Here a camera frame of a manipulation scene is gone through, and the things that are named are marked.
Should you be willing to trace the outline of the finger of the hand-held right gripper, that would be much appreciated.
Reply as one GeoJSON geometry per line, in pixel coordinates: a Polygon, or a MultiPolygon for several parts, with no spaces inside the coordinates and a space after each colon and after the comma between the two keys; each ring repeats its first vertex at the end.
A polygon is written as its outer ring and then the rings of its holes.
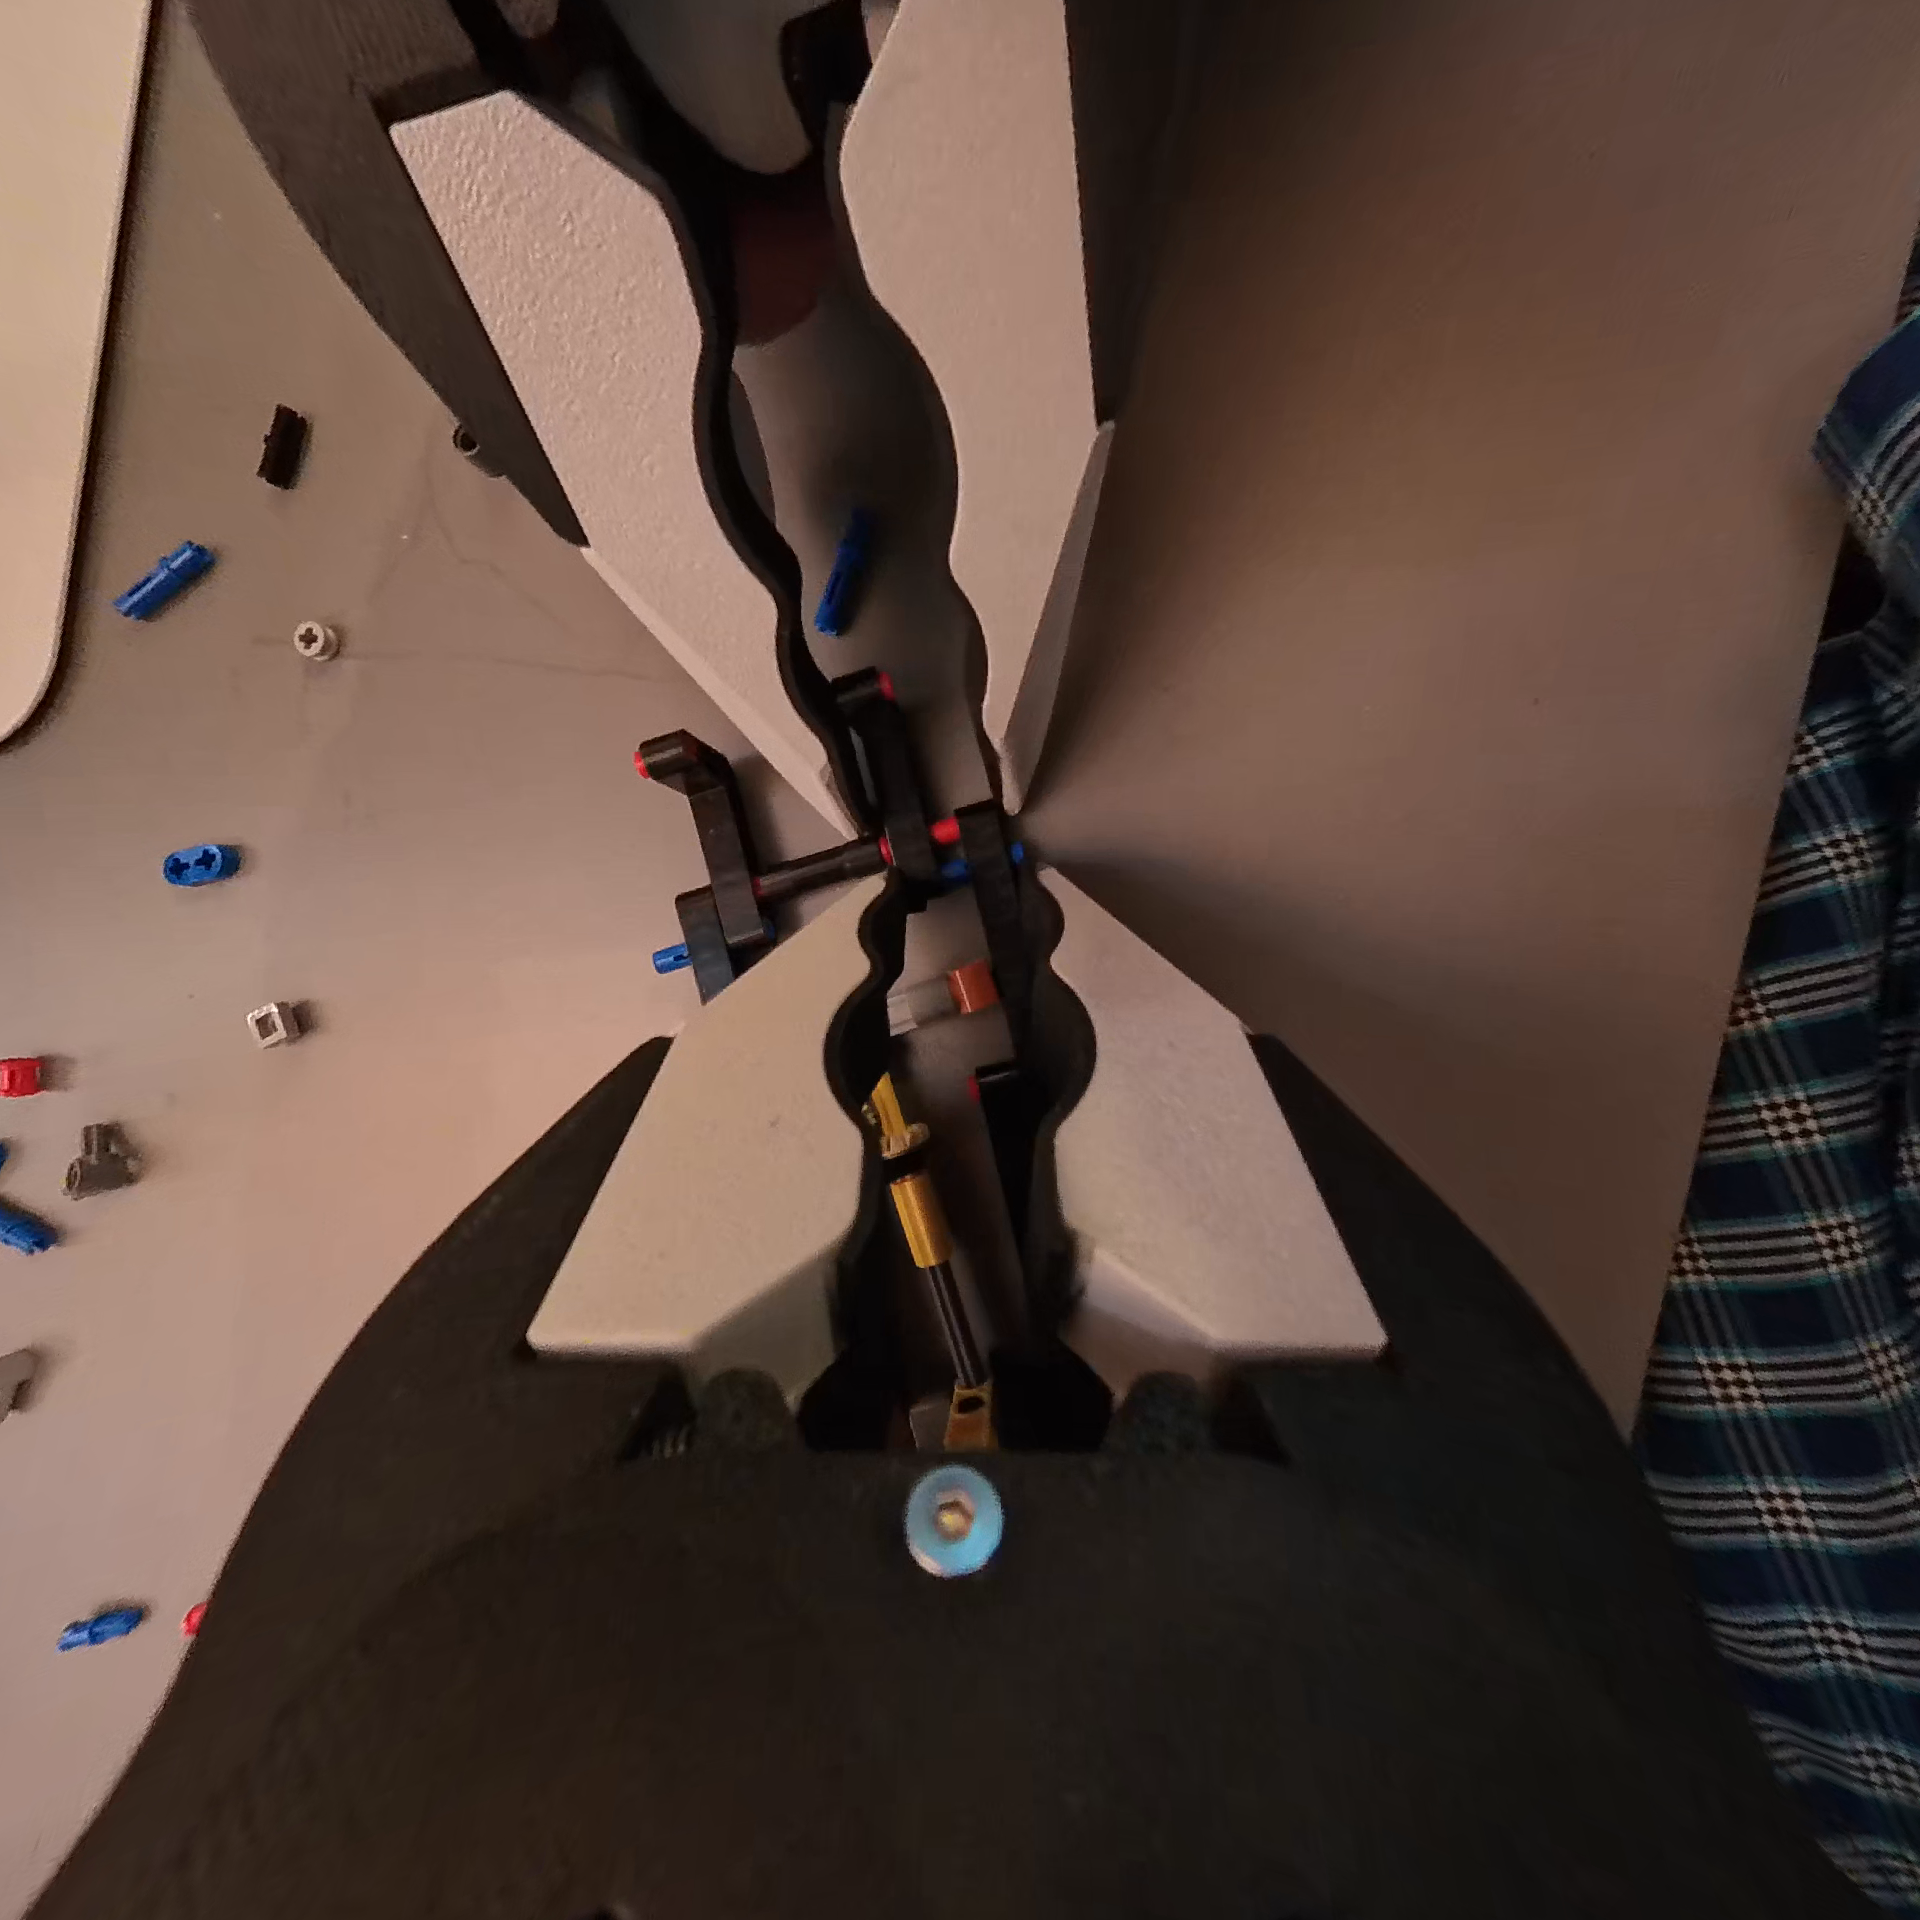
{"type": "Polygon", "coordinates": [[[859,830],[800,567],[738,462],[730,328],[664,180],[509,88],[398,120],[391,142],[588,567],[804,805],[859,830]]]}
{"type": "Polygon", "coordinates": [[[1097,17],[898,5],[839,150],[868,289],[945,409],[949,568],[984,644],[979,728],[1006,811],[1045,758],[1115,441],[1095,321],[1097,17]]]}

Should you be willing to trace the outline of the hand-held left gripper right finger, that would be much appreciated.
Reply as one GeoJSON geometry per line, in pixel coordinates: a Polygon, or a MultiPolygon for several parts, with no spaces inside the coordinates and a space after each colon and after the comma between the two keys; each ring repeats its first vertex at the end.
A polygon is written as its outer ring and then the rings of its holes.
{"type": "Polygon", "coordinates": [[[1123,1404],[1154,1376],[1368,1365],[1380,1315],[1237,1015],[1058,870],[1051,977],[1092,1065],[1054,1134],[1065,1343],[1123,1404]]]}

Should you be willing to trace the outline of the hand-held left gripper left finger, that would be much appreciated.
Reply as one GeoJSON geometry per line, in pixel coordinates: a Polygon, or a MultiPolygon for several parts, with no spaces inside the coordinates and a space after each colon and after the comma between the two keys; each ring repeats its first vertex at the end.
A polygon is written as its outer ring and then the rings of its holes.
{"type": "Polygon", "coordinates": [[[540,1357],[754,1373],[791,1408],[835,1365],[863,1134],[828,1035],[871,980],[860,926],[883,897],[852,883],[673,1038],[531,1320],[540,1357]]]}

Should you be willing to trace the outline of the black lego liftarm blue pin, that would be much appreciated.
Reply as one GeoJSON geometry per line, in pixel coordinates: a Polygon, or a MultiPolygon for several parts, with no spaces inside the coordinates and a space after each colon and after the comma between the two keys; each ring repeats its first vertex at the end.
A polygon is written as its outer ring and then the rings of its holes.
{"type": "Polygon", "coordinates": [[[655,970],[689,972],[700,1005],[711,1005],[779,940],[758,897],[756,846],[735,767],[685,731],[645,741],[635,764],[643,780],[686,803],[706,868],[706,885],[674,901],[683,959],[661,948],[655,970]]]}

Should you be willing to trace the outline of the black lego chassis assembly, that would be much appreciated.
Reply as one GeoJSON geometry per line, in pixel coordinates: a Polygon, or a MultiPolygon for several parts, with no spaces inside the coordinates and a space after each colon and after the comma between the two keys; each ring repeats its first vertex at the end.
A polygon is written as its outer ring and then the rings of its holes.
{"type": "MultiPolygon", "coordinates": [[[[1092,1080],[1092,1022],[1054,972],[1062,911],[1041,885],[1041,860],[1014,860],[1001,809],[958,813],[951,864],[967,868],[965,891],[984,933],[987,960],[1009,1028],[1003,1062],[984,1070],[977,1109],[997,1177],[987,1222],[1014,1238],[1019,1309],[1010,1331],[967,1331],[963,1345],[992,1388],[994,1442],[1014,1454],[1092,1453],[1113,1416],[1113,1392],[1066,1345],[1077,1285],[1062,1213],[1056,1145],[1092,1080]]],[[[863,1132],[859,1203],[848,1249],[831,1293],[841,1357],[798,1404],[803,1444],[825,1454],[906,1453],[910,1360],[905,1328],[906,1244],[887,1195],[875,1091],[897,1066],[885,1035],[885,992],[905,965],[906,923],[930,902],[925,885],[887,876],[875,907],[856,916],[863,975],[828,1022],[825,1066],[836,1106],[863,1132]]]]}

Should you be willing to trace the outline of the black lego liftarm axle tube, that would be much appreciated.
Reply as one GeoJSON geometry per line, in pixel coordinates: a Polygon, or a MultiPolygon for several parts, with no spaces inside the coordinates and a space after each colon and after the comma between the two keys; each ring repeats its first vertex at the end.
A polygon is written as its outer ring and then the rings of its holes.
{"type": "Polygon", "coordinates": [[[877,829],[756,872],[754,899],[763,912],[773,912],[836,885],[897,876],[908,909],[921,911],[969,879],[960,822],[928,803],[893,678],[866,668],[831,689],[852,741],[855,770],[877,809],[877,829]]]}

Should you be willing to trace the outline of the person's plaid shirt torso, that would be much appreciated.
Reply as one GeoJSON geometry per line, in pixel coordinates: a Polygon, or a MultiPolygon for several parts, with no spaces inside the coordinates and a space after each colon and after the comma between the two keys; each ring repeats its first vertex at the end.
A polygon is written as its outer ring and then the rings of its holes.
{"type": "Polygon", "coordinates": [[[1814,459],[1842,538],[1637,1449],[1777,1774],[1918,1913],[1918,259],[1814,459]]]}

